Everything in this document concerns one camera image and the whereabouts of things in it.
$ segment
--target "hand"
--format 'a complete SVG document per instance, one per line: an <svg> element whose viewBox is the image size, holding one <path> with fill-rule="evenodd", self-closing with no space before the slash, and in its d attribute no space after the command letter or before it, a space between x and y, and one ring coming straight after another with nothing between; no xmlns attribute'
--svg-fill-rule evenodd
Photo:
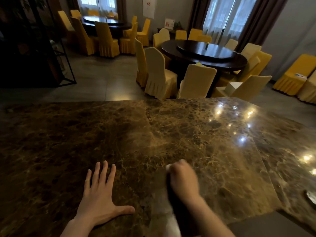
<svg viewBox="0 0 316 237"><path fill-rule="evenodd" d="M167 165L170 172L170 185L178 198L185 204L200 199L198 177L192 167L183 159Z"/></svg>
<svg viewBox="0 0 316 237"><path fill-rule="evenodd" d="M115 165L112 165L106 183L107 161L103 162L100 179L99 171L100 162L97 162L90 187L92 171L88 170L84 183L83 197L79 204L77 215L74 218L74 220L81 220L81 222L87 223L91 227L106 223L119 215L132 215L135 213L135 208L132 206L116 206L112 202Z"/></svg>

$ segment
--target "poster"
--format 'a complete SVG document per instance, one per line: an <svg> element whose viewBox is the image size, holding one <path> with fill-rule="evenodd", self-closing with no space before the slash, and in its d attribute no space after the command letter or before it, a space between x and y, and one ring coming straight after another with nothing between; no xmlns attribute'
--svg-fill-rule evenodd
<svg viewBox="0 0 316 237"><path fill-rule="evenodd" d="M166 18L165 20L165 28L173 30L174 20Z"/></svg>
<svg viewBox="0 0 316 237"><path fill-rule="evenodd" d="M156 0L143 0L143 15L154 18Z"/></svg>

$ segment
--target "round dining table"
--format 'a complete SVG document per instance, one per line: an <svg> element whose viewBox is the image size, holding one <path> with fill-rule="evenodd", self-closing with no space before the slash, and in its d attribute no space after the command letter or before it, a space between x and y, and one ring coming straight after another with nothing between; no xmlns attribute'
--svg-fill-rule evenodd
<svg viewBox="0 0 316 237"><path fill-rule="evenodd" d="M217 69L207 97L211 96L222 71L242 70L248 62L243 55L225 47L191 40L165 41L161 44L160 50L172 59L169 69L178 75L178 88L189 64L199 62L204 66Z"/></svg>
<svg viewBox="0 0 316 237"><path fill-rule="evenodd" d="M132 24L120 20L109 19L106 17L83 16L81 17L81 23L89 36L97 36L97 31L94 25L95 21L107 23L114 39L120 39L123 36L123 30L132 28Z"/></svg>

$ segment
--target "forearm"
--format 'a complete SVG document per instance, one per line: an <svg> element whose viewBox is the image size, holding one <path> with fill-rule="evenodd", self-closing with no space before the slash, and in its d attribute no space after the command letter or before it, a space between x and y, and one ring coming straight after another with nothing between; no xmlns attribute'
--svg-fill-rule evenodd
<svg viewBox="0 0 316 237"><path fill-rule="evenodd" d="M93 225L84 219L72 219L60 237L88 237Z"/></svg>
<svg viewBox="0 0 316 237"><path fill-rule="evenodd" d="M202 197L187 206L203 237L235 237Z"/></svg>

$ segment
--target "brown marble surface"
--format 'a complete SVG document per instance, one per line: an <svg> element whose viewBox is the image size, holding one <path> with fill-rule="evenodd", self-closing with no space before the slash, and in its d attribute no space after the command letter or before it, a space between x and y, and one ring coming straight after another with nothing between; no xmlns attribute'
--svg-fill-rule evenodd
<svg viewBox="0 0 316 237"><path fill-rule="evenodd" d="M0 112L0 236L59 236L88 168L116 164L115 204L135 206L90 236L163 236L164 167L186 159L225 223L284 209L316 229L314 130L236 98L71 102Z"/></svg>

